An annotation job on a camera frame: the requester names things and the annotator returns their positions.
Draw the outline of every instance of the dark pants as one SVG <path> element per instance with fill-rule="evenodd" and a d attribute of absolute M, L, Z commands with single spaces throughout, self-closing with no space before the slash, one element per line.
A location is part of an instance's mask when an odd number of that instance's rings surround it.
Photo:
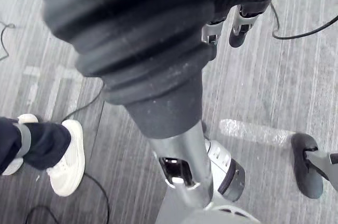
<path fill-rule="evenodd" d="M 21 148 L 17 121 L 0 117 L 0 174 L 2 174 Z M 24 162 L 38 170 L 55 166 L 66 152 L 71 136 L 68 130 L 54 123 L 25 124 L 31 132 L 31 148 L 23 156 Z"/>

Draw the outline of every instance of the black wire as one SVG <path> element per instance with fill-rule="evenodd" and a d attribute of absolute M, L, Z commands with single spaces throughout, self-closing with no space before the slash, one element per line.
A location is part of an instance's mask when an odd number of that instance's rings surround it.
<path fill-rule="evenodd" d="M 103 188 L 103 186 L 95 179 L 93 178 L 91 175 L 89 175 L 88 173 L 84 174 L 86 177 L 88 177 L 89 179 L 92 179 L 92 181 L 100 188 L 100 190 L 102 191 L 103 195 L 105 196 L 106 199 L 106 207 L 107 207 L 107 221 L 106 224 L 109 224 L 109 219 L 110 219 L 110 204 L 109 204 L 109 198 L 107 195 L 106 190 Z"/>
<path fill-rule="evenodd" d="M 109 198 L 107 195 L 106 190 L 103 188 L 103 186 L 95 179 L 93 178 L 91 175 L 89 175 L 88 173 L 84 173 L 84 176 L 88 177 L 90 180 L 92 180 L 101 190 L 102 194 L 105 196 L 106 199 L 106 207 L 107 207 L 107 221 L 106 224 L 109 224 L 109 220 L 110 220 L 110 204 L 109 204 Z M 57 220 L 57 218 L 55 217 L 55 215 L 53 214 L 53 212 L 51 211 L 51 209 L 48 206 L 44 206 L 44 205 L 38 205 L 36 207 L 33 207 L 29 213 L 27 214 L 26 220 L 25 220 L 25 224 L 28 224 L 29 218 L 31 217 L 31 215 L 38 209 L 42 209 L 45 210 L 49 213 L 49 215 L 53 218 L 54 222 L 56 224 L 60 224 Z"/>
<path fill-rule="evenodd" d="M 6 31 L 6 29 L 14 29 L 15 28 L 15 25 L 13 23 L 10 23 L 10 24 L 6 24 L 4 22 L 1 22 L 0 23 L 2 25 L 4 25 L 4 28 L 1 30 L 1 34 L 0 34 L 0 42 L 1 42 L 1 46 L 2 48 L 4 49 L 6 55 L 4 55 L 3 57 L 0 58 L 0 61 L 4 60 L 4 59 L 7 59 L 10 54 L 9 52 L 7 51 L 6 47 L 5 47 L 5 44 L 4 44 L 4 33 Z"/>
<path fill-rule="evenodd" d="M 65 121 L 65 120 L 67 120 L 67 119 L 69 119 L 74 114 L 76 114 L 76 113 L 78 113 L 78 112 L 80 112 L 80 111 L 88 108 L 90 105 L 92 105 L 94 102 L 96 102 L 99 99 L 99 97 L 100 97 L 100 95 L 101 95 L 101 93 L 102 93 L 102 91 L 104 89 L 104 86 L 105 86 L 105 84 L 102 84 L 102 87 L 101 87 L 100 91 L 98 92 L 98 94 L 94 97 L 94 99 L 91 102 L 87 103 L 86 105 L 82 106 L 81 108 L 78 108 L 78 109 L 74 110 L 73 112 L 71 112 L 70 114 L 66 115 L 63 118 L 62 122 Z"/>
<path fill-rule="evenodd" d="M 29 220 L 30 216 L 33 214 L 33 212 L 35 212 L 35 211 L 38 210 L 38 209 L 43 209 L 43 210 L 47 211 L 47 212 L 50 214 L 50 216 L 52 216 L 54 222 L 55 222 L 56 224 L 60 224 L 60 223 L 58 222 L 58 220 L 56 219 L 55 215 L 53 214 L 53 212 L 51 211 L 51 209 L 50 209 L 48 206 L 44 206 L 44 205 L 38 205 L 38 206 L 36 206 L 36 207 L 33 207 L 33 208 L 30 210 L 30 212 L 27 214 L 27 217 L 26 217 L 26 220 L 25 220 L 25 224 L 28 224 L 28 220 Z"/>
<path fill-rule="evenodd" d="M 273 13 L 276 17 L 276 21 L 277 21 L 277 28 L 275 30 L 273 30 L 273 37 L 276 38 L 276 39 L 279 39 L 279 40 L 291 40 L 291 39 L 296 39 L 296 38 L 303 38 L 305 36 L 309 36 L 309 35 L 313 35 L 329 26 L 331 26 L 333 23 L 335 23 L 336 21 L 338 21 L 338 15 L 333 18 L 332 20 L 330 20 L 329 22 L 325 23 L 323 26 L 315 29 L 315 30 L 312 30 L 312 31 L 309 31 L 309 32 L 306 32 L 304 34 L 300 34 L 300 35 L 292 35 L 292 36 L 277 36 L 276 35 L 276 32 L 279 31 L 279 28 L 280 28 L 280 24 L 279 24 L 279 18 L 278 18 L 278 14 L 276 12 L 276 9 L 274 7 L 274 5 L 272 3 L 270 3 L 270 6 L 271 6 L 271 9 L 273 10 Z"/>

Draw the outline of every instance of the white sneaker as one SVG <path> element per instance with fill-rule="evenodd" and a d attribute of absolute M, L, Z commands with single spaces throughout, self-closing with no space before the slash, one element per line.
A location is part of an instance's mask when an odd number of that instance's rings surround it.
<path fill-rule="evenodd" d="M 18 123 L 19 124 L 26 124 L 26 123 L 38 123 L 37 117 L 33 114 L 22 114 L 18 116 Z M 15 158 L 12 162 L 8 165 L 2 175 L 13 175 L 16 171 L 20 169 L 23 164 L 23 158 Z"/>
<path fill-rule="evenodd" d="M 61 160 L 47 169 L 54 192 L 61 196 L 71 195 L 79 186 L 85 171 L 83 131 L 76 120 L 66 120 L 62 125 L 69 131 L 71 142 Z"/>

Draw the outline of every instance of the floor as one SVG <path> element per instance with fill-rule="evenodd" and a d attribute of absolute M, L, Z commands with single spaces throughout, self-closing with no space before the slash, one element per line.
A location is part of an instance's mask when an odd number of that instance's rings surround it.
<path fill-rule="evenodd" d="M 280 35 L 316 28 L 332 19 L 338 0 L 274 0 Z M 76 53 L 55 39 L 40 18 L 41 0 L 0 0 L 0 20 L 14 23 L 4 42 L 10 57 L 0 62 L 0 114 L 34 113 L 58 122 L 89 102 L 99 79 L 74 69 Z M 217 59 L 203 73 L 203 116 L 208 136 L 219 140 L 246 169 L 238 205 L 262 223 L 336 223 L 338 193 L 325 182 L 319 200 L 296 187 L 288 131 L 312 134 L 320 147 L 338 149 L 338 25 L 304 39 L 271 37 L 270 9 L 239 49 L 228 45 L 231 15 L 224 24 Z M 99 100 L 75 115 L 85 135 L 86 171 L 106 188 L 110 223 L 154 224 L 166 186 L 146 139 L 122 107 Z M 104 223 L 105 202 L 84 178 L 77 192 L 57 197 L 45 172 L 28 165 L 0 177 L 1 223 L 23 223 L 33 206 L 47 204 L 60 223 Z M 35 213 L 31 223 L 53 223 Z"/>

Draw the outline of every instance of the person's leg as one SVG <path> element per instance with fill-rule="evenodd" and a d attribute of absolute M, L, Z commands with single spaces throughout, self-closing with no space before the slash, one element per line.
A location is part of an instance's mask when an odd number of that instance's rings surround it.
<path fill-rule="evenodd" d="M 29 152 L 23 156 L 24 162 L 38 170 L 54 167 L 65 154 L 71 136 L 60 124 L 31 123 L 24 124 L 32 136 Z"/>
<path fill-rule="evenodd" d="M 1 118 L 0 174 L 15 158 L 18 160 L 21 157 L 24 162 L 38 170 L 54 167 L 70 144 L 71 136 L 64 126 L 55 123 L 37 123 L 36 117 L 34 123 L 25 123 L 34 120 L 31 117 L 27 119 L 27 116 L 33 115 L 25 114 L 18 120 Z M 29 138 L 29 146 L 25 153 L 20 153 L 22 142 L 26 141 L 25 137 Z"/>
<path fill-rule="evenodd" d="M 15 159 L 20 148 L 20 130 L 13 125 L 12 120 L 0 117 L 0 174 Z"/>
<path fill-rule="evenodd" d="M 25 139 L 29 139 L 29 147 L 21 155 L 23 160 L 39 170 L 47 169 L 51 185 L 57 195 L 66 197 L 72 194 L 79 186 L 85 171 L 81 124 L 75 120 L 66 120 L 62 125 L 17 124 L 16 120 L 2 118 L 0 120 L 2 170 L 11 165 L 11 162 L 20 160 L 21 156 L 18 155 L 27 146 Z"/>

